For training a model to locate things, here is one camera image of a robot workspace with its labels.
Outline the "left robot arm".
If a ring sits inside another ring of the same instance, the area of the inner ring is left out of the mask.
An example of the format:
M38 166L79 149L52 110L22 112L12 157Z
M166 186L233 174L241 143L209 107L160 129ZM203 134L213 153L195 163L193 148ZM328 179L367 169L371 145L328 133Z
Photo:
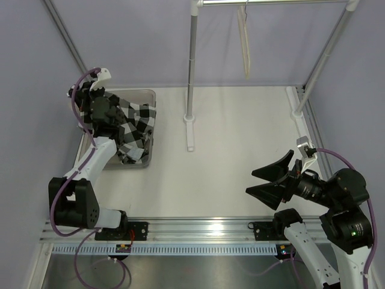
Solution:
M123 143L125 114L120 108L119 98L106 96L104 87L97 87L95 82L74 85L69 92L75 115L89 135L91 144L68 173L49 182L52 229L60 237L73 236L83 229L108 229L113 238L122 240L129 233L126 213L102 208L93 186Z

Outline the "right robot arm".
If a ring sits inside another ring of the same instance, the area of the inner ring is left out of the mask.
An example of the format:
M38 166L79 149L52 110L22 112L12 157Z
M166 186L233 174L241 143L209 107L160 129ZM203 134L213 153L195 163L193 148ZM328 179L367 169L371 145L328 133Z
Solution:
M251 223L255 240L287 240L300 257L317 288L372 288L369 269L376 250L375 222L366 217L361 204L369 202L364 177L350 164L323 181L317 172L296 160L294 152L252 171L266 183L249 187L246 193L275 210L272 220ZM327 208L320 216L321 227L331 243L338 269L335 270L309 236L303 218L294 209L278 211L293 196Z

